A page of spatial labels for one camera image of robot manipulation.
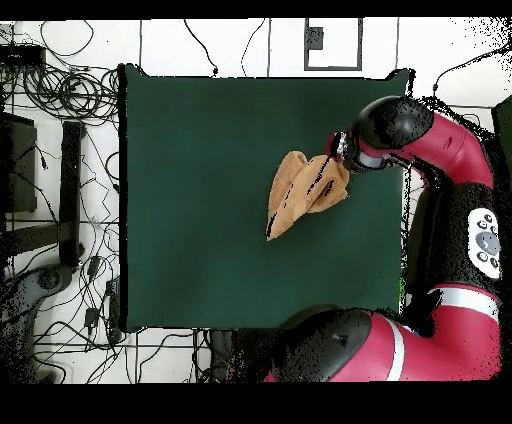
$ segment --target green mat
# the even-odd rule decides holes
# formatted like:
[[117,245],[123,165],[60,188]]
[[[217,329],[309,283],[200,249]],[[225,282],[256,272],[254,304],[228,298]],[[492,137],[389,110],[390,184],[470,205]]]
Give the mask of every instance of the green mat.
[[386,80],[119,72],[126,328],[269,328],[317,304],[398,310],[400,169],[354,176],[345,201],[276,240],[265,230],[284,155],[323,154],[368,103],[403,95],[409,71]]

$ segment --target gray button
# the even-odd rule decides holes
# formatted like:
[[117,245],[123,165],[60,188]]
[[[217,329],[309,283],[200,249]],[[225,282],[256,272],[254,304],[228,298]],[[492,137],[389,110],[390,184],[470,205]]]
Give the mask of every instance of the gray button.
[[476,257],[482,262],[487,262],[487,255],[484,252],[478,252]]
[[480,249],[489,255],[496,255],[500,251],[500,242],[498,237],[489,231],[483,231],[476,235],[476,244]]

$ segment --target black border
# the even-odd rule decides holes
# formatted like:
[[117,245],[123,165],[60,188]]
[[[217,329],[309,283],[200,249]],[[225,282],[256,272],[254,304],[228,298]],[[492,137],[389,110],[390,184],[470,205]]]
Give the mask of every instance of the black border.
[[126,65],[117,67],[119,88],[117,91],[117,110],[119,116],[119,329],[128,333],[128,137],[126,134]]
[[309,18],[304,23],[304,71],[362,71],[363,70],[363,19],[357,23],[357,65],[356,66],[309,66],[308,30]]
[[[144,71],[132,63],[120,64],[117,67],[117,75],[119,79],[119,89],[117,93],[117,109],[119,114],[119,266],[122,277],[119,279],[119,297],[120,297],[120,316],[119,329],[123,333],[132,333],[137,329],[128,329],[128,234],[127,234],[127,218],[128,218],[128,137],[127,137],[127,118],[126,118],[126,90],[127,78],[126,67],[132,66],[138,70],[141,75],[149,76]],[[365,78],[362,76],[351,77],[325,77],[322,79],[346,79],[346,80],[370,80],[370,81],[391,81],[400,72],[407,71],[409,78],[406,84],[406,95],[412,93],[413,81],[416,72],[410,68],[401,68],[391,71],[386,78]],[[206,76],[192,77],[173,77],[164,76],[160,78],[210,78]],[[258,77],[256,79],[267,79],[268,77]],[[272,79],[290,79],[290,77],[272,77]],[[317,79],[316,77],[297,77],[293,79]]]

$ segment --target black frame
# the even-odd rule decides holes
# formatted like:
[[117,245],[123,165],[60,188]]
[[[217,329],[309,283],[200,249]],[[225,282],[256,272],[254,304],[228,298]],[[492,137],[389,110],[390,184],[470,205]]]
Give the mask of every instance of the black frame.
[[[319,35],[320,40],[312,40],[314,33]],[[312,44],[317,42],[319,48],[312,48]],[[321,28],[310,27],[309,18],[304,22],[304,70],[305,71],[362,71],[363,70],[363,18],[358,18],[358,45],[357,45],[357,65],[356,66],[309,66],[309,51],[321,50],[323,47],[323,31]]]

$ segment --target cloth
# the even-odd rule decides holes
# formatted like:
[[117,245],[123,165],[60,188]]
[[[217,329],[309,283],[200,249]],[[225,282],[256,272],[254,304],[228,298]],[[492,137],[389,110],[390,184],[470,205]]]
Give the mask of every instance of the cloth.
[[279,237],[305,213],[322,212],[347,197],[349,172],[327,155],[309,162],[288,153],[277,170],[268,203],[267,240]]

